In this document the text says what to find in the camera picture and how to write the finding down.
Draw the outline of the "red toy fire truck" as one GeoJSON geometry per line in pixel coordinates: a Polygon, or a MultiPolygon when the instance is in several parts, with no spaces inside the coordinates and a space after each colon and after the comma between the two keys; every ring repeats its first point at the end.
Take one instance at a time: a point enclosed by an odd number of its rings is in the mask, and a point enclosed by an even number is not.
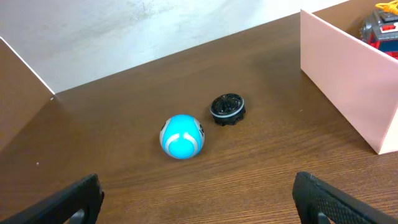
{"type": "Polygon", "coordinates": [[[380,2],[359,29],[360,39],[397,59],[397,0],[380,2]]]}

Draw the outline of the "blue robot ball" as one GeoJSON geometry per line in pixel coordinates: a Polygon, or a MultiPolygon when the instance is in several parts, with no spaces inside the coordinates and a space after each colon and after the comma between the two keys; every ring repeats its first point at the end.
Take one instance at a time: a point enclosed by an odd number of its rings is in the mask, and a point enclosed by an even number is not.
{"type": "Polygon", "coordinates": [[[175,159],[196,156],[204,146],[203,126],[193,116],[178,114],[169,118],[162,126],[159,141],[163,151],[175,159]]]}

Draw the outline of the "black round wheel cap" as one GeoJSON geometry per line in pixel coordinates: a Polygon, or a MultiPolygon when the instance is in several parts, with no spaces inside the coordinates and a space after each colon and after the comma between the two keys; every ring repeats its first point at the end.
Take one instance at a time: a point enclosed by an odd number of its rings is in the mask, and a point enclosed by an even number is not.
{"type": "Polygon", "coordinates": [[[235,93],[227,93],[213,100],[210,113],[220,126],[235,125],[244,119],[246,113],[244,98],[235,93]]]}

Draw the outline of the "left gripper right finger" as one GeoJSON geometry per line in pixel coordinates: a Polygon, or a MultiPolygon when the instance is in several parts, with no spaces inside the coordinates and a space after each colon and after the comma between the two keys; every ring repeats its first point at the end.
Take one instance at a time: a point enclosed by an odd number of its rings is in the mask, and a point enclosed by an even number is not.
{"type": "Polygon", "coordinates": [[[305,224],[397,223],[396,218],[357,200],[308,172],[296,174],[292,196],[300,221],[305,224]]]}

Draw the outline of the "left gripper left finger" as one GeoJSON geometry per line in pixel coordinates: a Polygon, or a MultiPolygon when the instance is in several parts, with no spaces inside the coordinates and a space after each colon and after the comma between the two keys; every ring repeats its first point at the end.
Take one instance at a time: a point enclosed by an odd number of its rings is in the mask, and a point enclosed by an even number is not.
{"type": "Polygon", "coordinates": [[[103,200],[98,175],[90,174],[2,223],[96,223],[103,200]]]}

